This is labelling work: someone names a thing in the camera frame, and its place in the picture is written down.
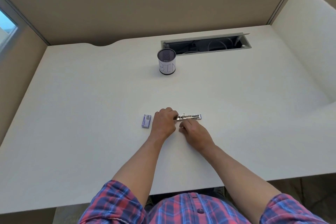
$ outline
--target floor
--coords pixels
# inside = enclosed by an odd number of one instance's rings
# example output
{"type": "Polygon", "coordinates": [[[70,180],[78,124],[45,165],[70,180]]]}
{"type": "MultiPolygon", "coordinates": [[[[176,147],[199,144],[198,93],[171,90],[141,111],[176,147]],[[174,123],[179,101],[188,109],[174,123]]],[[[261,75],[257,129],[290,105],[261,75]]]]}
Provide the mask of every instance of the floor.
{"type": "MultiPolygon", "coordinates": [[[[270,181],[283,193],[287,193],[308,210],[336,224],[336,173],[311,177],[270,181]]],[[[2,224],[75,224],[88,204],[70,205],[20,213],[0,215],[2,224]]]]}

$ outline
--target small purple box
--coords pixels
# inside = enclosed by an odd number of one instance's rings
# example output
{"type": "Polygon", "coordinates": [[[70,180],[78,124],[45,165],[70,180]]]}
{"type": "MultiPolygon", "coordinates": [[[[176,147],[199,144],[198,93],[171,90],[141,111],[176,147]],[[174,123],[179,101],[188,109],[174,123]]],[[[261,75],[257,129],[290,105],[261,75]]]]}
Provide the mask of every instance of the small purple box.
{"type": "Polygon", "coordinates": [[[142,127],[143,128],[149,128],[149,124],[151,122],[151,115],[145,114],[142,120],[142,127]]]}

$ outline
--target red and blue plaid shirt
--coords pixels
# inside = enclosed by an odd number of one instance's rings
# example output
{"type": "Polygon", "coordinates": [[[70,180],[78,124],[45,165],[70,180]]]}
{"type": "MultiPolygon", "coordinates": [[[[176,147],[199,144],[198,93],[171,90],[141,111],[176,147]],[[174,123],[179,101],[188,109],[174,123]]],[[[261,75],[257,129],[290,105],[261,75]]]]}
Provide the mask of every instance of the red and blue plaid shirt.
{"type": "MultiPolygon", "coordinates": [[[[107,223],[250,223],[217,198],[184,193],[159,202],[149,214],[125,185],[109,181],[93,198],[80,224],[107,223]]],[[[286,194],[274,197],[260,223],[326,223],[286,194]]]]}

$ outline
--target person's right arm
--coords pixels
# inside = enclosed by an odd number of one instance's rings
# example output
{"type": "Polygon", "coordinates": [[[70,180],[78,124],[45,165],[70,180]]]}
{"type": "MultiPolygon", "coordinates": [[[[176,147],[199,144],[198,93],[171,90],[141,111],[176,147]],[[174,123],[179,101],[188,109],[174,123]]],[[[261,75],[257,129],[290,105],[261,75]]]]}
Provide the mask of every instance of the person's right arm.
{"type": "Polygon", "coordinates": [[[243,214],[252,223],[259,223],[267,205],[281,192],[216,146],[208,131],[196,120],[184,120],[179,131],[211,164],[243,214]]]}

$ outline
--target shirt sleeve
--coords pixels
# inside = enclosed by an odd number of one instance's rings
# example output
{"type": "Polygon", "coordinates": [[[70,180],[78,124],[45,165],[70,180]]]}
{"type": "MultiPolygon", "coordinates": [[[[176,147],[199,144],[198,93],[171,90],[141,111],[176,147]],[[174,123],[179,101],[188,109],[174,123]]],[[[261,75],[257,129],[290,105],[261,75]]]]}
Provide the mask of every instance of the shirt sleeve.
{"type": "Polygon", "coordinates": [[[260,224],[273,223],[326,223],[312,214],[298,201],[286,194],[272,198],[260,218],[260,224]]]}
{"type": "Polygon", "coordinates": [[[143,222],[147,222],[147,214],[134,194],[122,183],[111,180],[92,199],[78,224],[143,222]]]}

